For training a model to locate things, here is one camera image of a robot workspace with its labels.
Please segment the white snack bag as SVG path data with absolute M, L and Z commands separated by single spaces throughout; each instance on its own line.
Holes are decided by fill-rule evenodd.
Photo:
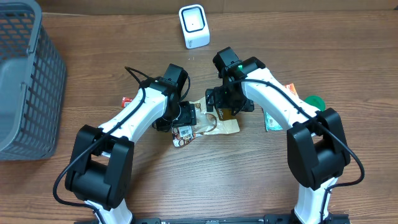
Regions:
M 175 147 L 183 147 L 194 139 L 205 135 L 233 134 L 240 132 L 236 118 L 231 110 L 214 109 L 208 112 L 205 97 L 190 103 L 195 106 L 196 125 L 172 128 L 172 142 Z

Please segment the teal snack pouch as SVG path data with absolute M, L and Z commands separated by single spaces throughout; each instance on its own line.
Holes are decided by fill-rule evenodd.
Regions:
M 266 111 L 264 111 L 264 120 L 267 132 L 283 130 L 282 126 Z

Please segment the red snack packet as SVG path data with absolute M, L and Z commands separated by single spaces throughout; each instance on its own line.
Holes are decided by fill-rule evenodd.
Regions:
M 128 106 L 130 103 L 132 102 L 132 98 L 129 97 L 123 97 L 122 101 L 121 101 L 121 107 L 125 108 L 126 106 Z

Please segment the small orange box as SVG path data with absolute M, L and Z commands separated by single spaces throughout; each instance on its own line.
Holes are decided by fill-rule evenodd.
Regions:
M 288 89 L 293 95 L 298 96 L 298 93 L 293 83 L 285 85 L 285 88 Z

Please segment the green lidded jar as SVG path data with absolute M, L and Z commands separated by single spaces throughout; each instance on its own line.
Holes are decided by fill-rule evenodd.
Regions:
M 324 100 L 317 96 L 317 95 L 311 95 L 308 96 L 304 102 L 308 103 L 309 105 L 312 105 L 316 108 L 318 108 L 320 111 L 324 111 L 326 109 L 326 104 L 324 102 Z

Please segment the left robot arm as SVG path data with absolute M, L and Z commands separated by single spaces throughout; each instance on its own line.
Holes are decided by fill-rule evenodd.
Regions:
M 94 223 L 134 223 L 125 201 L 131 181 L 134 146 L 149 126 L 168 132 L 196 123 L 185 101 L 188 73 L 170 64 L 161 77 L 139 81 L 135 98 L 99 127 L 84 125 L 76 135 L 69 165 L 60 174 L 78 207 L 95 214 Z

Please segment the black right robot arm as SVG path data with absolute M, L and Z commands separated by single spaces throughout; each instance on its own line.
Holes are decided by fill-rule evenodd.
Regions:
M 339 114 L 321 111 L 280 84 L 256 57 L 241 60 L 227 47 L 213 58 L 223 84 L 206 91 L 208 110 L 252 112 L 258 104 L 286 132 L 287 163 L 299 183 L 289 223 L 349 223 L 347 215 L 328 211 L 331 191 L 350 164 Z

